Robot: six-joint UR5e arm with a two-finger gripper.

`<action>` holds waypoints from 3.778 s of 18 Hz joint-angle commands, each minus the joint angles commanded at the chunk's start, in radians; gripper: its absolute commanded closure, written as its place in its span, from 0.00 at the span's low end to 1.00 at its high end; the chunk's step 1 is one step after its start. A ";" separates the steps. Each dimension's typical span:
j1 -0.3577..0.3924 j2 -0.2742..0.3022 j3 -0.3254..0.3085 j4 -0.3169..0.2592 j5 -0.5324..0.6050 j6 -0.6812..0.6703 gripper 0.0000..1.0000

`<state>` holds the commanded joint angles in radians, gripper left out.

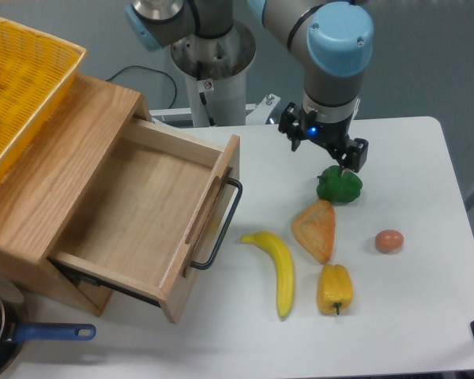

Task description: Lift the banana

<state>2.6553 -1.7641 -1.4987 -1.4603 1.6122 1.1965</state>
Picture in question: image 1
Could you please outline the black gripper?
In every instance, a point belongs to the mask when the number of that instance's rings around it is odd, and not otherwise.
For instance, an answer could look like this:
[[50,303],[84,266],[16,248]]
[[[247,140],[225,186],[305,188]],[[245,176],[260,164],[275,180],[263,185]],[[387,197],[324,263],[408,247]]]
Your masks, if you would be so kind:
[[363,138],[351,139],[348,135],[353,111],[347,116],[321,111],[305,111],[290,102],[281,112],[278,131],[285,134],[295,152],[301,141],[310,141],[324,148],[342,170],[359,172],[367,161],[369,142]]

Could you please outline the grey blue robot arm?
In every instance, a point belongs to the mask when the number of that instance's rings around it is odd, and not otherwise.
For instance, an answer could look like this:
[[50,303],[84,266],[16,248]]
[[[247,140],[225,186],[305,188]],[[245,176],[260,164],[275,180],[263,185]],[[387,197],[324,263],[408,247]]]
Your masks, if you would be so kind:
[[[373,51],[374,25],[353,1],[251,1],[260,24],[282,43],[304,70],[303,101],[290,103],[279,123],[298,148],[311,141],[341,170],[358,172],[368,143],[350,138],[364,71]],[[243,75],[256,55],[252,32],[233,16],[229,1],[132,1],[125,8],[143,46],[168,47],[177,68],[193,85],[192,108],[214,126],[229,109],[212,91]]]

